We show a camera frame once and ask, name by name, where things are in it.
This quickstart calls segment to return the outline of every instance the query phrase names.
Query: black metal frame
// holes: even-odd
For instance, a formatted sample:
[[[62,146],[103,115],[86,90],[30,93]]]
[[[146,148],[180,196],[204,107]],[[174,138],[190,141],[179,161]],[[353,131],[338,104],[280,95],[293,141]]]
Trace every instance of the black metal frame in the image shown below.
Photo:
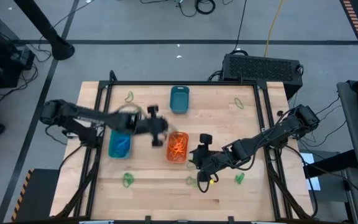
[[[274,121],[273,121],[270,100],[269,100],[269,94],[267,92],[267,86],[266,86],[266,84],[263,84],[263,83],[261,85],[258,85],[258,84],[256,82],[241,82],[241,83],[239,83],[239,82],[181,82],[181,81],[140,81],[140,82],[138,82],[138,81],[117,81],[116,76],[114,75],[113,72],[111,72],[110,80],[99,81],[98,92],[96,95],[96,102],[94,105],[94,109],[98,110],[100,108],[101,96],[103,94],[103,90],[105,88],[107,88],[106,100],[104,102],[103,111],[108,112],[109,104],[111,101],[112,87],[114,85],[187,85],[187,86],[192,86],[192,85],[208,85],[208,86],[245,85],[245,86],[252,86],[254,89],[255,103],[256,103],[256,110],[257,110],[257,114],[258,114],[259,126],[260,126],[261,131],[263,131],[265,129],[265,123],[264,123],[264,116],[263,116],[263,112],[262,112],[262,106],[261,106],[260,98],[259,98],[259,87],[260,86],[262,86],[262,89],[264,91],[264,100],[265,100],[265,105],[266,105],[266,109],[267,109],[267,115],[268,115],[268,121],[269,121],[270,127],[274,125]],[[100,160],[101,148],[102,148],[102,143],[103,143],[103,138],[104,138],[104,128],[105,127],[103,126],[103,134],[100,135],[100,137],[98,138],[100,147],[96,148],[96,156],[95,156],[94,162],[97,162],[98,164],[99,164],[99,160]],[[264,148],[266,167],[267,167],[268,162],[270,162],[269,150],[270,149],[267,147]],[[278,156],[278,152],[276,152],[275,156],[276,156],[278,174],[279,174],[281,180],[283,181],[283,183],[285,184],[285,177],[284,177],[284,171],[283,171],[283,167],[282,167],[282,161],[281,161],[280,156]],[[90,159],[91,159],[91,149],[87,148],[85,157],[84,157],[82,171],[81,171],[80,185],[83,183],[83,181],[86,177],[86,174],[88,172]],[[89,188],[89,197],[88,197],[86,213],[85,213],[85,215],[87,217],[90,217],[91,213],[92,213],[93,199],[94,199],[94,194],[96,191],[97,178],[98,178],[98,169],[96,169],[95,176],[94,176],[93,180],[91,181],[91,185],[90,185],[91,187]],[[268,177],[268,182],[269,182],[269,187],[270,187],[270,195],[272,198],[273,214],[274,214],[275,220],[278,220],[281,218],[281,216],[280,216],[280,209],[279,209],[279,205],[278,205],[275,183],[271,177]],[[78,201],[78,203],[75,206],[74,216],[80,215],[81,201],[82,201],[82,198],[81,198],[81,200]],[[291,213],[291,208],[289,206],[289,203],[285,199],[284,199],[284,203],[285,203],[285,211],[287,214],[287,218],[292,218],[292,213]],[[146,216],[145,220],[126,220],[124,222],[125,223],[151,223],[151,217]],[[159,223],[160,222],[161,223],[165,223],[165,222],[171,223],[172,221],[158,221],[158,222]],[[234,217],[228,217],[228,222],[229,223],[250,223],[250,222],[235,222]],[[227,222],[213,221],[213,222],[191,222],[191,223],[227,223]]]

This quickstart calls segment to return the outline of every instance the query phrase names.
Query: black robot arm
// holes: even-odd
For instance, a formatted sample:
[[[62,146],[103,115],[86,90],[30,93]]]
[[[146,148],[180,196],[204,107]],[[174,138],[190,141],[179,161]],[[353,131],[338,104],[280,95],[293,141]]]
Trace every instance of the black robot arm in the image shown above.
[[[208,134],[200,135],[200,142],[197,149],[191,151],[193,159],[189,160],[199,169],[198,182],[207,182],[207,187],[213,180],[212,175],[217,179],[216,173],[227,167],[232,169],[241,169],[240,166],[251,160],[258,148],[272,146],[282,148],[287,144],[288,137],[296,134],[299,138],[315,130],[319,119],[308,106],[299,105],[296,108],[287,111],[288,116],[284,119],[283,115],[275,126],[262,131],[253,138],[244,138],[236,140],[224,147],[223,151],[210,151],[208,145],[212,144],[212,136]]]
[[[64,100],[51,100],[44,104],[40,121],[47,125],[61,126],[66,131],[77,134],[80,141],[88,147],[98,146],[97,130],[85,127],[75,119],[93,122],[97,126],[105,124],[120,133],[150,133],[153,136],[152,145],[162,146],[163,142],[158,139],[158,134],[168,129],[168,123],[162,117],[157,117],[158,106],[149,106],[147,111],[151,116],[143,117],[141,112],[131,113],[119,110],[113,113],[103,113]]]

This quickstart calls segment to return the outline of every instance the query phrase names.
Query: blue bowl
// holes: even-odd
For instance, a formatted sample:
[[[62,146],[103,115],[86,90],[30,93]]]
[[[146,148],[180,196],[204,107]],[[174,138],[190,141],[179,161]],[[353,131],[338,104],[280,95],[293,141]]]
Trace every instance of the blue bowl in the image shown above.
[[[174,86],[171,89],[170,108],[175,114],[185,114],[189,108],[189,93],[187,86]]]
[[[128,159],[131,156],[131,135],[112,130],[109,143],[109,156],[115,159]]]

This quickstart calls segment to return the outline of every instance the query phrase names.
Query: orange container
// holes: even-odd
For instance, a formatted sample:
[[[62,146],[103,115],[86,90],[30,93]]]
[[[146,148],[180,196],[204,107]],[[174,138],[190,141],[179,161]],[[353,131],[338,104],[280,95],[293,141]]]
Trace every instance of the orange container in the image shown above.
[[[167,159],[174,163],[184,163],[187,158],[187,143],[189,135],[187,133],[174,131],[169,135],[167,147]]]

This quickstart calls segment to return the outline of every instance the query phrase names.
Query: table frame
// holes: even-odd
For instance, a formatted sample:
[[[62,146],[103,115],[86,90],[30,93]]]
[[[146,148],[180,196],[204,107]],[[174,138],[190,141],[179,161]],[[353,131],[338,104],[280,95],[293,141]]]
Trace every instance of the table frame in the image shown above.
[[[252,86],[254,89],[255,103],[256,103],[256,108],[257,108],[257,115],[258,115],[260,130],[261,131],[265,130],[265,123],[264,123],[264,116],[262,113],[262,106],[261,106],[260,98],[259,98],[259,88],[262,89],[263,94],[264,94],[264,101],[265,101],[265,105],[266,105],[269,126],[272,127],[274,125],[272,108],[270,105],[270,99],[269,99],[269,93],[267,91],[266,81],[261,81],[261,82],[258,82],[258,81],[256,81],[256,82],[253,82],[253,81],[252,82],[250,82],[250,81],[245,81],[245,82],[118,81],[114,72],[110,71],[110,79],[108,81],[99,81],[98,92],[96,94],[96,101],[94,104],[95,110],[100,109],[102,94],[103,94],[104,89],[106,88],[107,93],[106,93],[106,98],[104,101],[103,111],[105,113],[108,112],[109,103],[111,100],[111,92],[112,92],[112,88],[114,85],[209,85],[209,86],[246,85],[246,86]],[[87,205],[86,205],[85,217],[91,217],[91,214],[92,214],[94,194],[96,191],[96,182],[98,179],[99,162],[100,162],[101,150],[102,150],[103,139],[104,139],[105,125],[102,126],[101,129],[102,129],[102,130],[100,130],[101,134],[97,137],[98,138],[97,139],[98,147],[96,148],[93,167],[91,169],[91,170],[94,169],[93,170],[93,172],[94,172],[93,178],[90,179],[91,174],[89,171],[89,165],[90,165],[90,160],[91,160],[91,151],[92,151],[91,148],[88,148],[88,147],[86,148],[83,167],[82,167],[82,171],[81,171],[80,186],[82,186],[85,182],[90,180],[90,183],[87,184],[87,185],[90,184],[90,187],[89,187],[89,197],[88,197],[88,201],[87,201]],[[270,151],[269,147],[264,147],[266,168],[271,160],[269,151]],[[278,151],[275,151],[275,157],[277,158],[276,166],[277,166],[278,175],[279,175],[282,183],[285,186],[287,186],[286,181],[285,181],[284,171],[283,171],[282,160],[278,154]],[[272,198],[274,217],[275,217],[275,220],[279,220],[279,219],[281,219],[281,216],[280,216],[280,210],[279,210],[278,199],[277,199],[277,191],[276,191],[276,187],[275,187],[275,182],[273,181],[273,179],[270,176],[268,177],[268,183],[269,183],[269,187],[270,187],[270,195]],[[291,211],[290,204],[288,203],[286,198],[283,198],[283,202],[284,202],[284,206],[285,206],[286,217],[292,219],[293,217],[292,217],[292,211]],[[81,203],[82,203],[82,194],[79,195],[79,200],[75,204],[74,213],[73,213],[74,217],[80,216]],[[234,217],[231,217],[231,216],[229,216],[227,219],[228,219],[229,223],[240,223],[240,222],[235,222]],[[132,222],[150,223],[151,217],[146,216],[145,220],[136,220],[136,221],[135,220],[125,220],[125,222],[126,223],[132,223]],[[214,221],[214,223],[227,223],[227,222]]]

